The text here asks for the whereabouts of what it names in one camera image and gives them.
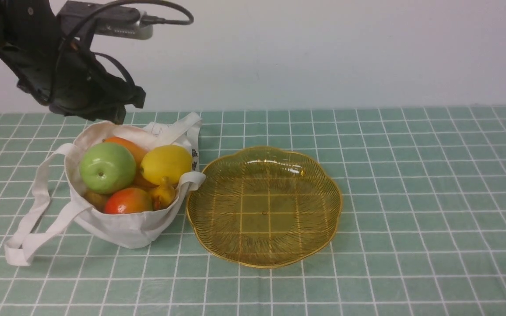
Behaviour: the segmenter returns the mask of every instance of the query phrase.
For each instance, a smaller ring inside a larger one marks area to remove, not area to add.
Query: bag handle
[[[80,154],[79,148],[74,144],[63,144],[53,152],[36,170],[36,176],[32,186],[34,204],[29,212],[23,216],[18,224],[14,235],[5,242],[5,259],[12,266],[30,266],[35,252],[46,242],[58,234],[64,232],[81,212],[90,210],[80,208],[74,202],[69,202],[58,214],[58,217],[44,233],[31,233],[38,219],[42,217],[51,197],[48,193],[48,175],[50,174],[50,162],[53,158],[62,154],[67,158],[74,158]]]
[[[181,120],[171,124],[163,130],[161,136],[157,138],[155,146],[163,146],[173,144],[179,137],[187,134],[187,138],[191,141],[193,148],[198,148],[198,144],[193,144],[199,138],[199,131],[202,127],[202,118],[195,112],[189,113]]]
[[[181,189],[185,187],[183,190],[185,193],[188,191],[196,191],[200,188],[204,180],[206,180],[206,174],[203,174],[202,172],[187,172],[184,173],[181,178],[179,178],[179,184],[177,188]]]

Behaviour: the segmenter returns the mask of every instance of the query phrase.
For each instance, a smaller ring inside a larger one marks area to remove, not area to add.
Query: yellow lemon
[[[162,184],[164,176],[176,186],[183,174],[192,171],[192,156],[174,144],[156,147],[144,156],[139,171],[144,179],[157,186]]]

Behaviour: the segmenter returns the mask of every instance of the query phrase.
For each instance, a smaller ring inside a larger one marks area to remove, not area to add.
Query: glass plate
[[[327,246],[343,196],[312,158],[257,146],[223,156],[187,200],[199,242],[212,254],[256,268],[287,266]]]

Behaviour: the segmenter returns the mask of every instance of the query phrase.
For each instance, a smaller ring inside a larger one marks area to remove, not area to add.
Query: yellow pear
[[[168,208],[169,205],[173,203],[175,196],[177,195],[175,188],[167,176],[161,177],[160,182],[161,183],[157,188],[149,189],[148,191],[153,200],[154,210]]]
[[[160,186],[162,178],[169,178],[173,186],[177,186],[181,176],[192,171],[192,156],[181,146],[175,144],[156,147],[144,156],[140,164],[140,174],[156,186]]]
[[[96,208],[99,212],[103,212],[105,204],[107,204],[109,196],[104,194],[97,194],[91,190],[87,190],[83,194],[83,198]]]

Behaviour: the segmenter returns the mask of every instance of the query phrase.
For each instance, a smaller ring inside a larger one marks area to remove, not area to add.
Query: white tote bag
[[[124,248],[141,248],[156,240],[174,220],[188,192],[197,190],[205,180],[206,176],[199,172],[198,137],[201,126],[202,118],[194,112],[170,126],[151,122],[143,129],[117,126],[112,122],[97,122],[88,126],[72,144],[61,145],[36,171],[32,185],[34,204],[20,221],[14,235],[4,244],[8,264],[30,266],[38,248],[64,232],[72,222],[76,222],[90,234]],[[146,150],[176,144],[192,154],[193,171],[181,176],[177,196],[168,208],[153,212],[109,215],[99,212],[82,198],[86,186],[79,174],[79,162],[88,148],[111,136],[125,138]],[[36,222],[51,201],[48,193],[50,161],[61,154],[65,156],[64,166],[71,200],[46,232],[33,233]]]

